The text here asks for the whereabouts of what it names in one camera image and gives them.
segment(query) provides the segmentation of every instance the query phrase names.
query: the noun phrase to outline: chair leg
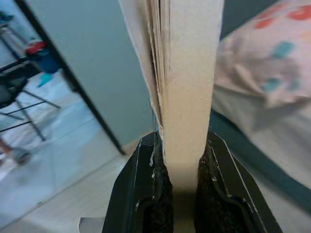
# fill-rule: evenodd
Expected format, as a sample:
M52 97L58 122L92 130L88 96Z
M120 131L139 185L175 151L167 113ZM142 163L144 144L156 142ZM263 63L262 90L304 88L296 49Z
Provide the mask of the chair leg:
M46 100L46 99L44 99L44 98L42 98L42 97L40 97L40 96L37 96L37 95L35 95L35 94L33 94L33 93L30 93L30 92L25 91L25 90L22 90L22 92L24 92L24 93L26 93L26 94L28 94L28 95L30 95L30 96L32 96L32 97L35 97L35 98L37 98L37 99L39 99L39 100L41 100L41 101L44 101L44 102L46 102L47 104L52 105L52 106L55 107L55 108L58 108L58 109L61 108L60 106L56 105L55 103L49 102L48 100Z
M11 118L14 118L14 119L16 119L16 120L24 120L24 119L21 118L21 117L14 116L14 115L10 115L10 114L7 114L7 113L0 113L0 115L7 116L7 117L11 117Z
M22 111L22 113L25 115L25 117L27 118L27 120L30 122L30 124L32 125L32 127L34 128L34 130L36 131L36 133L39 135L39 137L41 138L42 141L45 141L45 137L42 135L41 131L39 130L39 128L33 123L32 119L30 118L30 116L28 115L28 113L26 112L26 110L23 108L23 105L17 100L15 99L16 104L18 105L18 107L20 108L20 110Z

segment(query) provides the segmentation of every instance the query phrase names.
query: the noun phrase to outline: floor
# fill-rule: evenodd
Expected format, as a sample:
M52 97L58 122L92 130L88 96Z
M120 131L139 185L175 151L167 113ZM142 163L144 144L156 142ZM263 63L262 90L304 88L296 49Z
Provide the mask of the floor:
M80 217L105 216L114 180L125 161L116 157L0 232L78 233Z
M40 140L29 124L2 134L2 137L14 147L29 149L32 152L32 159L30 163L22 167L16 167L9 160L3 166L4 168L0 169L0 229L5 228L1 232L9 231L10 227L6 227L8 224L28 213L31 214L22 219L22 222L27 226L40 227L44 225L49 227L47 224L49 221L48 216L57 213L57 211L53 212L51 209L51 211L44 214L44 217L40 216L40 214L37 215L38 211L41 213L40 211L44 210L43 206L45 206L44 203L47 200L99 168L105 168L104 171L106 170L106 172L111 171L112 177L94 178L91 183L87 184L89 185L88 188L83 188L84 193L77 191L79 187L76 187L77 190L72 189L69 191L71 194L68 194L68 196L66 196L65 192L57 197L63 203L70 205L70 201L74 202L91 188L92 193L96 187L100 188L100 179L105 180L101 185L104 185L106 181L113 182L113 175L116 176L117 170L113 170L112 167L122 167L124 163L124 159L101 129L86 104L79 95L70 91L60 73L57 73L52 81L41 88L36 87L39 81L40 75L31 78L27 86L28 90L60 105L62 109L57 110L46 104L29 109L29 114L47 138L45 142ZM19 100L25 106L37 101L24 94L19 96ZM1 111L9 112L15 108L12 105ZM14 119L0 117L1 128L16 123ZM108 185L107 189L104 189L102 197L105 197L106 201L109 200L111 186ZM84 201L87 200L90 202L96 201L96 199L92 200L89 197ZM48 209L51 208L52 203L53 201L49 202ZM58 204L55 207L66 208L66 205L60 206ZM91 212L75 212L75 206L72 208L72 213L74 213L72 216L81 217L79 214L91 214ZM104 213L104 209L101 209L100 205L98 205L97 214L100 213ZM60 221L64 219L60 213L57 216ZM35 231L23 229L20 231L14 230L13 232Z

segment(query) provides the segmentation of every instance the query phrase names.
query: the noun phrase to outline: gray wall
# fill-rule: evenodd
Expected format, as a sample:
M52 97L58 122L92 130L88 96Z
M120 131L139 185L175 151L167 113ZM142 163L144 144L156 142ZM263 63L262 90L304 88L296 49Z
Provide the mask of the gray wall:
M26 1L119 142L153 130L149 94L118 1Z

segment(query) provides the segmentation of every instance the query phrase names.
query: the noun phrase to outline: blue object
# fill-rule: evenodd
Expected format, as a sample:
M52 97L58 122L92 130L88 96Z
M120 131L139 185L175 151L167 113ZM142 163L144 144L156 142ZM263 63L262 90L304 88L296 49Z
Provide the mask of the blue object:
M52 57L48 49L42 49L35 56L32 57L32 60L37 63L40 70L47 74L54 74L59 70L59 65Z
M42 87L43 85L47 84L49 81L53 79L52 74L44 73L41 76L41 83L38 85L38 87Z
M279 43L275 50L272 53L272 56L276 59L282 59L285 58L287 55L289 55L295 48L295 45L288 41L282 41Z
M281 80L277 78L268 79L262 87L264 93L271 93L281 84Z

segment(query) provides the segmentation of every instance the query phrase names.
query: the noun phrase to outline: black chair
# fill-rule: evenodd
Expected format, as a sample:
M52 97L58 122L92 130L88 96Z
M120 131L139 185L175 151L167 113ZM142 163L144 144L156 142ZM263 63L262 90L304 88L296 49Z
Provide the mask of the black chair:
M20 124L15 125L15 126L12 126L12 127L9 127L7 129L4 129L4 130L0 130L0 133L7 131L7 130L10 130L10 129L14 129L16 127L19 127L19 126L22 126L25 124L31 124L32 127L34 128L34 130L36 131L36 133L42 139L42 141L45 141L46 140L45 137L42 135L40 129L36 126L36 124L32 121L32 119L30 118L30 116L26 112L26 109L34 107L34 106L39 105L39 104L43 104L43 103L47 103L47 104L49 104L55 108L58 108L58 109L60 109L60 106L58 106L52 102L49 102L42 97L39 97L33 93L30 93L30 92L24 90L27 83L28 83L27 77L11 78L11 77L7 77L7 76L0 76L0 109L7 107L14 102L16 103L16 105L19 108L18 110L15 110L15 111L12 111L9 113L0 113L0 115L8 116L8 117L18 119L18 120L25 120L23 118L20 118L18 116L13 115L16 112L21 111L26 118L25 122L20 123ZM40 100L41 102L38 102L38 103L24 107L22 105L22 103L20 101L18 101L18 99L17 99L21 92L24 92L24 93Z

